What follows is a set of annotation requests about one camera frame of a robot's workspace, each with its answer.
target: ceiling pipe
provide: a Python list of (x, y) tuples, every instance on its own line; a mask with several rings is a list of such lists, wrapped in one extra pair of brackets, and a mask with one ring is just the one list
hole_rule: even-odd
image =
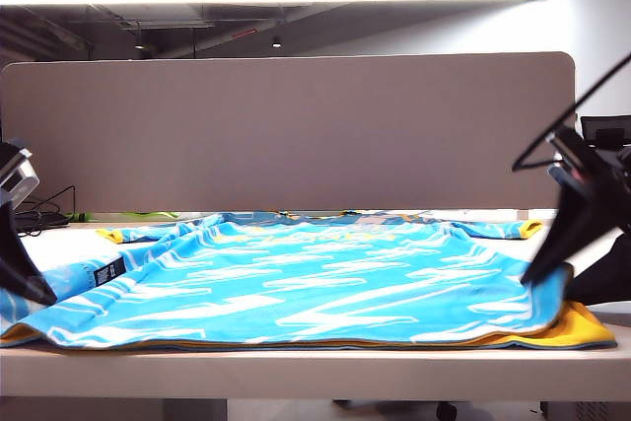
[[(291, 22), (296, 22), (298, 20), (304, 19), (306, 17), (310, 17), (311, 15), (316, 15), (322, 12), (326, 12), (334, 8), (327, 4), (319, 4), (313, 5), (312, 7), (306, 7), (296, 12), (292, 12), (288, 14), (282, 24), (288, 24)], [(199, 52), (202, 49), (212, 48), (214, 46), (219, 46), (220, 44), (227, 43), (234, 39), (246, 36), (258, 34), (260, 32), (265, 32), (267, 30), (271, 30), (274, 27), (277, 27), (279, 22), (276, 19), (265, 20), (263, 22), (259, 22), (254, 25), (249, 25), (247, 27), (242, 27), (240, 29), (235, 29), (226, 34), (213, 36), (211, 38), (205, 38), (203, 40), (199, 40), (195, 45), (195, 50)], [(161, 53), (156, 54), (156, 58), (182, 58), (189, 54), (192, 54), (193, 47), (192, 45), (180, 46), (178, 48), (170, 49), (168, 51), (163, 51)]]
[[(294, 12), (290, 12), (289, 14), (287, 14), (287, 16), (285, 17), (283, 22), (278, 22), (278, 20), (276, 20), (276, 19), (265, 20), (263, 22), (258, 22), (256, 24), (252, 24), (252, 25), (249, 25), (247, 27), (243, 27), (243, 28), (232, 30), (232, 31), (227, 32), (227, 33), (225, 33), (223, 35), (213, 36), (211, 38), (203, 39), (203, 40), (197, 42), (197, 44), (195, 45), (194, 49), (197, 52), (199, 52), (200, 50), (209, 49), (209, 48), (212, 48), (214, 46), (219, 46), (220, 44), (224, 44), (224, 43), (227, 43), (229, 41), (233, 41), (233, 40), (235, 40), (237, 38), (240, 38), (240, 37), (244, 36), (244, 35), (242, 35), (243, 33), (245, 33), (245, 35), (258, 34), (258, 33), (261, 33), (261, 32), (265, 32), (267, 30), (274, 29), (274, 28), (278, 27), (279, 25), (289, 24), (289, 23), (292, 23), (292, 22), (296, 22), (296, 21), (305, 19), (306, 17), (310, 17), (310, 16), (313, 16), (313, 15), (321, 14), (323, 12), (328, 12), (329, 10), (335, 9), (337, 7), (342, 7), (343, 5), (346, 5), (346, 4), (334, 4), (334, 5), (319, 4), (319, 5), (312, 5), (311, 7), (306, 7), (304, 9), (300, 9), (300, 10), (297, 10), (297, 11), (294, 11)], [(168, 51), (160, 52), (155, 57), (156, 58), (163, 58), (163, 59), (182, 58), (184, 56), (192, 54), (192, 52), (193, 52), (193, 46), (192, 45), (185, 45), (185, 46), (180, 46), (180, 47), (177, 47), (177, 48), (174, 48), (174, 49), (170, 49)]]
[(48, 38), (44, 38), (43, 36), (38, 35), (21, 25), (11, 22), (10, 20), (0, 18), (0, 28), (4, 28), (16, 35), (20, 35), (20, 36), (23, 36), (24, 38), (35, 41), (36, 43), (41, 44), (42, 46), (46, 46), (48, 48), (53, 48), (53, 49), (57, 47), (57, 44), (55, 44), (54, 41)]
[(0, 58), (6, 58), (12, 61), (20, 61), (20, 62), (35, 61), (35, 58), (33, 56), (29, 56), (19, 51), (15, 51), (11, 48), (7, 48), (6, 46), (0, 46)]
[(0, 30), (0, 40), (9, 41), (26, 51), (31, 51), (35, 53), (37, 57), (52, 58), (55, 56), (55, 52), (52, 49), (36, 44), (33, 41), (9, 32), (8, 30)]

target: floor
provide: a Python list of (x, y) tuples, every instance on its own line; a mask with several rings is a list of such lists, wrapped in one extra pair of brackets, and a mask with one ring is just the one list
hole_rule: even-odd
[[(203, 414), (203, 400), (191, 400), (190, 410), (165, 416), (167, 410), (155, 399), (102, 398), (4, 398), (3, 421), (210, 421)], [(352, 401), (340, 407), (331, 400), (237, 399), (228, 403), (228, 421), (423, 421), (436, 419), (436, 403), (400, 401)], [(539, 421), (538, 402), (455, 403), (458, 420)]]

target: black cable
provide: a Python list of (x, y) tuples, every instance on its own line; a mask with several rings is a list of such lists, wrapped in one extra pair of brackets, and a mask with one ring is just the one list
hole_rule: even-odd
[(77, 209), (76, 188), (74, 185), (67, 186), (46, 199), (31, 196), (22, 202), (19, 209), (27, 206), (31, 207), (23, 210), (18, 209), (15, 212), (18, 235), (20, 237), (37, 237), (43, 231), (67, 226), (70, 223), (70, 218), (61, 214), (61, 207), (53, 202), (53, 199), (69, 190), (72, 190), (72, 215), (74, 216)]
[(611, 77), (613, 77), (618, 71), (620, 71), (624, 66), (627, 65), (631, 61), (631, 52), (627, 54), (624, 58), (618, 61), (609, 71), (607, 71), (604, 76), (602, 76), (586, 93), (584, 93), (580, 99), (572, 103), (556, 120), (552, 122), (550, 126), (548, 126), (543, 132), (541, 132), (527, 147), (526, 150), (521, 153), (518, 158), (515, 160), (512, 166), (513, 172), (518, 172), (519, 170), (529, 170), (533, 168), (544, 167), (546, 165), (551, 165), (552, 163), (556, 163), (556, 161), (545, 161), (545, 162), (532, 162), (532, 163), (524, 163), (524, 160), (529, 157), (534, 149), (538, 147), (543, 140), (548, 136), (548, 134), (554, 131), (559, 125), (561, 125), (571, 114), (576, 111), (583, 103), (589, 99), (598, 89), (600, 89)]

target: white wall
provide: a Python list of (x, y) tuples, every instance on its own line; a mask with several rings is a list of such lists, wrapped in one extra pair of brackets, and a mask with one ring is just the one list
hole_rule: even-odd
[[(577, 65), (577, 93), (631, 51), (631, 0), (535, 0), (465, 13), (310, 51), (309, 55), (560, 50)], [(631, 113), (631, 65), (582, 114)]]

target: chair wheel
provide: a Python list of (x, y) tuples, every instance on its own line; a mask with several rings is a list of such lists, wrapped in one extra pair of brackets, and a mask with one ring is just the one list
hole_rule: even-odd
[(441, 401), (436, 407), (436, 419), (438, 421), (456, 421), (457, 408), (451, 403)]
[(541, 414), (543, 415), (543, 419), (548, 419), (548, 402), (541, 401), (539, 403), (539, 409), (541, 410)]
[(333, 403), (339, 406), (342, 409), (350, 409), (351, 400), (350, 399), (334, 399)]

